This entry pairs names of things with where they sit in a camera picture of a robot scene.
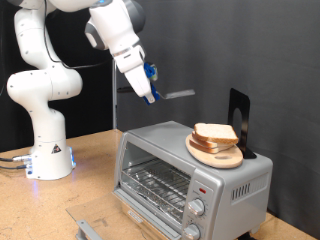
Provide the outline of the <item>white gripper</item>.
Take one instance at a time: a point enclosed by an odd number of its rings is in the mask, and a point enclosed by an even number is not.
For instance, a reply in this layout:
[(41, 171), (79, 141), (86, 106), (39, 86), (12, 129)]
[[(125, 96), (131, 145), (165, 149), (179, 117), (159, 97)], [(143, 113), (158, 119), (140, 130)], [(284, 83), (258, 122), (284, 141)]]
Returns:
[(149, 79), (144, 70), (144, 50), (137, 45), (127, 52), (114, 56), (116, 65), (123, 73), (139, 97), (144, 97), (148, 104), (155, 102), (155, 97), (151, 93)]

